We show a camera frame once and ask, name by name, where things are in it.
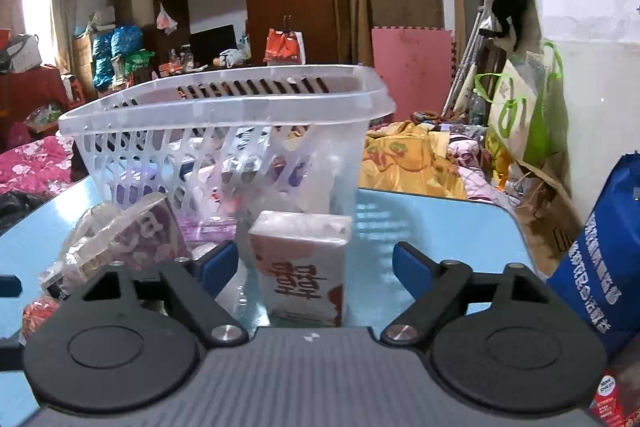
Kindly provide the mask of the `white red tissue pack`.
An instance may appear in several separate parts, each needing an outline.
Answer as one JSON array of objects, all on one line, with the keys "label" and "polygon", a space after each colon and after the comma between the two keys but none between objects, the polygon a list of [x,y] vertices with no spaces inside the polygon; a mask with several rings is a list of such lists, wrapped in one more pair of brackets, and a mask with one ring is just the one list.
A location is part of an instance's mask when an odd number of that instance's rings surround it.
[{"label": "white red tissue pack", "polygon": [[342,325],[352,217],[265,210],[248,237],[269,317]]}]

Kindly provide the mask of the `red snack pack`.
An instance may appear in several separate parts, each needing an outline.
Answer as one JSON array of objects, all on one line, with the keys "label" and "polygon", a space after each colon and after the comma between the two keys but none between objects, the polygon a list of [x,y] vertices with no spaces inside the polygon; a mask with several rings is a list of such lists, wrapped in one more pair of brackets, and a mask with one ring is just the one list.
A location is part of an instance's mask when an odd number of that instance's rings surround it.
[{"label": "red snack pack", "polygon": [[49,296],[43,295],[35,299],[32,303],[29,303],[25,307],[22,316],[21,334],[25,341],[32,338],[35,331],[47,321],[49,317],[52,317],[61,303]]}]

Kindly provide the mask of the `purple snack package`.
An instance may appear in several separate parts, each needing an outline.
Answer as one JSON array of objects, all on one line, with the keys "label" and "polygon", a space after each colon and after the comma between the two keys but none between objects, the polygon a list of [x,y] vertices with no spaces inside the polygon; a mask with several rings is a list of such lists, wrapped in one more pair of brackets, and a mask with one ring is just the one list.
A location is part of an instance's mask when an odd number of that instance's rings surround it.
[{"label": "purple snack package", "polygon": [[151,193],[128,209],[104,202],[87,210],[38,282],[46,295],[65,299],[112,262],[141,270],[180,257],[191,251],[175,213],[165,195]]}]

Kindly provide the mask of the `yellow patterned blanket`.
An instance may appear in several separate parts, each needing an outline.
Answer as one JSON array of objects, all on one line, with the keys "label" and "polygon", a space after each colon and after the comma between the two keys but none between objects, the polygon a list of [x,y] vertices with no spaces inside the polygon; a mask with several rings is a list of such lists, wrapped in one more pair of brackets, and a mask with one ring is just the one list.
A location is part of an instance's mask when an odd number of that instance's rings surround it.
[{"label": "yellow patterned blanket", "polygon": [[359,187],[467,200],[457,163],[448,153],[450,133],[428,130],[411,121],[369,130],[359,173]]}]

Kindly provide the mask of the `white plastic laundry basket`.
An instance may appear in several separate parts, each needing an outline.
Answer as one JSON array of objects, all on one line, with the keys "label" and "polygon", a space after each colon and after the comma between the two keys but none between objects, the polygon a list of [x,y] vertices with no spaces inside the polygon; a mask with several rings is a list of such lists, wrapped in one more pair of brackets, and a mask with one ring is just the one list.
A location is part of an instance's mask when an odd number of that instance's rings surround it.
[{"label": "white plastic laundry basket", "polygon": [[60,118],[107,202],[163,193],[177,216],[351,215],[370,124],[393,114],[369,67],[196,72],[138,84]]}]

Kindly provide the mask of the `blue printed woven bag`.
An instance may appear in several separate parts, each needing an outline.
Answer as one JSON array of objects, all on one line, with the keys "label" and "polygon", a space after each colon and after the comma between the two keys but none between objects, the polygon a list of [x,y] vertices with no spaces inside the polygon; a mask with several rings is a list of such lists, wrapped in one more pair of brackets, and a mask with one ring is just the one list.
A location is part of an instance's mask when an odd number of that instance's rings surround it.
[{"label": "blue printed woven bag", "polygon": [[596,332],[609,357],[639,334],[639,155],[617,161],[547,284]]}]

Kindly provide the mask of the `green white tote bag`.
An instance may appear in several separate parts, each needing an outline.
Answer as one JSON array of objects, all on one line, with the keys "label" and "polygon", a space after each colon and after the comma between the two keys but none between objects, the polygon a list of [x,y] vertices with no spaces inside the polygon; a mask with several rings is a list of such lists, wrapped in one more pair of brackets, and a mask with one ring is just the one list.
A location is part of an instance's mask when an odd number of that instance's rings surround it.
[{"label": "green white tote bag", "polygon": [[512,57],[496,74],[489,95],[474,78],[476,93],[489,104],[489,128],[512,158],[541,167],[551,157],[567,154],[568,115],[564,101],[564,68],[558,48],[549,40],[523,60]]}]

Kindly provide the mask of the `pink foam mat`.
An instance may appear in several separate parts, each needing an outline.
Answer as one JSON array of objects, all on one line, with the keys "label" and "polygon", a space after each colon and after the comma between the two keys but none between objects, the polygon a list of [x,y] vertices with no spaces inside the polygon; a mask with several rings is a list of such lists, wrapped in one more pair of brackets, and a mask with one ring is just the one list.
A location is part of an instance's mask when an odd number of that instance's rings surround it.
[{"label": "pink foam mat", "polygon": [[451,32],[426,27],[375,27],[371,31],[375,72],[396,103],[395,120],[413,113],[439,114],[454,77]]}]

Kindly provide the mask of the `black television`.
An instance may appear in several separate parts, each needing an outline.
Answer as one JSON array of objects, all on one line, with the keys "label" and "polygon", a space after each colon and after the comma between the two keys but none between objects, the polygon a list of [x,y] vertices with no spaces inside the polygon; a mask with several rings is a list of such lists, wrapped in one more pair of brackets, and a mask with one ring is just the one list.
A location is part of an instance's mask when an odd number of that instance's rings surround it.
[{"label": "black television", "polygon": [[196,66],[212,66],[222,52],[236,48],[234,28],[224,25],[194,32],[190,35],[190,48]]}]

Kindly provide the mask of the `orange white shopping bag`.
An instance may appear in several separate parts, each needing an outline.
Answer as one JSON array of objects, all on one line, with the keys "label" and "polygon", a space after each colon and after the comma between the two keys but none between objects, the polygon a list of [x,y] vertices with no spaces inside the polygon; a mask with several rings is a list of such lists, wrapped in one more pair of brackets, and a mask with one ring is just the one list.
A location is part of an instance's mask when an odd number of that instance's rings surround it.
[{"label": "orange white shopping bag", "polygon": [[264,62],[267,64],[305,65],[304,37],[300,31],[270,28]]}]

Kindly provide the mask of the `blue plastic bag stack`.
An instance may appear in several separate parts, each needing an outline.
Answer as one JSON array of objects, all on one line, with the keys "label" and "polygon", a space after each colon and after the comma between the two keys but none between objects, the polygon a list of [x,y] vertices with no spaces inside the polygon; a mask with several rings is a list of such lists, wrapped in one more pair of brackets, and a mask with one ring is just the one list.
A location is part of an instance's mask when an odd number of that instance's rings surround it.
[{"label": "blue plastic bag stack", "polygon": [[114,83],[122,83],[137,70],[149,67],[154,55],[143,46],[143,32],[138,26],[118,26],[94,34],[93,87],[106,92]]}]

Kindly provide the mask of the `red covered furniture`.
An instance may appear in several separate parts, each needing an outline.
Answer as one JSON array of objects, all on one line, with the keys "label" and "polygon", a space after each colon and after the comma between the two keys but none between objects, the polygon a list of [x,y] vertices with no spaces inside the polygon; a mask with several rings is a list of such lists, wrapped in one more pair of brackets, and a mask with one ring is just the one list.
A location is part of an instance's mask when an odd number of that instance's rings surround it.
[{"label": "red covered furniture", "polygon": [[1,147],[7,148],[14,122],[23,121],[40,106],[56,102],[66,110],[70,99],[56,67],[40,66],[1,76]]}]

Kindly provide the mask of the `window curtains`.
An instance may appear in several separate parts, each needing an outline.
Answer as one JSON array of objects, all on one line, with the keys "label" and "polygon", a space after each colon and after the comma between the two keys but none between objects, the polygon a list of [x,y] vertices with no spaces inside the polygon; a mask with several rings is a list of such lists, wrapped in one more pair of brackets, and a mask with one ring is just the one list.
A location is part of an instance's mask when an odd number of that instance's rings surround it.
[{"label": "window curtains", "polygon": [[73,72],[77,0],[1,0],[1,45],[20,35],[35,36],[46,65]]}]

